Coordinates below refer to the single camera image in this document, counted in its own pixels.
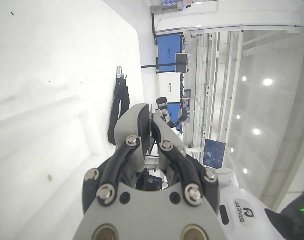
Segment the white floor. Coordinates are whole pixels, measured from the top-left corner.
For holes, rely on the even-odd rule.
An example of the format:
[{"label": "white floor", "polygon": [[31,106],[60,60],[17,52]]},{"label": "white floor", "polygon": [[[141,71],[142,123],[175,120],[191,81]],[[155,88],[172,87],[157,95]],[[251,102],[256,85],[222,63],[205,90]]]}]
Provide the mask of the white floor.
[{"label": "white floor", "polygon": [[0,239],[71,239],[83,175],[114,151],[106,132],[117,65],[130,105],[144,101],[148,6],[104,2],[0,0]]}]

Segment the display screen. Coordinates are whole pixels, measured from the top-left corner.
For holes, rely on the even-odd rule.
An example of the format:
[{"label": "display screen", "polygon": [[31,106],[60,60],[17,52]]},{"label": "display screen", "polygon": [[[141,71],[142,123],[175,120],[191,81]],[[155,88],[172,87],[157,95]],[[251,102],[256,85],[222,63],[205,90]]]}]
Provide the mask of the display screen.
[{"label": "display screen", "polygon": [[178,64],[175,66],[175,72],[186,74],[187,65],[186,64]]},{"label": "display screen", "polygon": [[175,62],[187,63],[187,53],[175,53]]},{"label": "display screen", "polygon": [[206,139],[203,165],[218,169],[222,167],[225,143]]}]

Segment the white robotic arm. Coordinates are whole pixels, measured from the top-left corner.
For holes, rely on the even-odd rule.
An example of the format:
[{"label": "white robotic arm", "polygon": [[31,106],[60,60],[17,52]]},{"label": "white robotic arm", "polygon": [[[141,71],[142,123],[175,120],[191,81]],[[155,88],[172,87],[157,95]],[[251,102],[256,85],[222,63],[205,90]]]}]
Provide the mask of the white robotic arm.
[{"label": "white robotic arm", "polygon": [[[130,108],[114,135],[115,153],[85,174],[84,217],[73,240],[284,239],[265,214],[267,207],[239,188],[232,171],[220,169],[217,175],[187,155],[182,141],[147,104]],[[144,178],[150,136],[169,184],[164,190]]]}]

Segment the blue partition wall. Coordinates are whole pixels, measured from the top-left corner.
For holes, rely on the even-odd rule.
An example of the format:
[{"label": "blue partition wall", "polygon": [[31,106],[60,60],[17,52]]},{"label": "blue partition wall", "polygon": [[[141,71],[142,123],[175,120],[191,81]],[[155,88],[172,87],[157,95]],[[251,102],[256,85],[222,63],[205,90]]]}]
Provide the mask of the blue partition wall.
[{"label": "blue partition wall", "polygon": [[[175,53],[180,52],[180,34],[157,37],[159,64],[175,63]],[[159,71],[175,71],[175,66],[161,66]]]},{"label": "blue partition wall", "polygon": [[180,111],[179,103],[168,103],[168,112],[171,117],[172,122],[176,122],[178,120],[178,112]]}]

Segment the glass railing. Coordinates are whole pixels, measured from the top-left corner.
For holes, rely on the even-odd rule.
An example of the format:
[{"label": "glass railing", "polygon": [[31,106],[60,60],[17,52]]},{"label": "glass railing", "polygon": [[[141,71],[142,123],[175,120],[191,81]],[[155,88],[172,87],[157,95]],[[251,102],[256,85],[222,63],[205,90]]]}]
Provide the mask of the glass railing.
[{"label": "glass railing", "polygon": [[205,137],[205,124],[208,90],[207,82],[209,80],[209,60],[212,40],[210,34],[205,33],[197,39],[196,45],[196,63],[195,63],[195,85],[194,85],[194,104],[192,104],[193,113],[193,138],[192,144],[195,148],[202,148]]}]

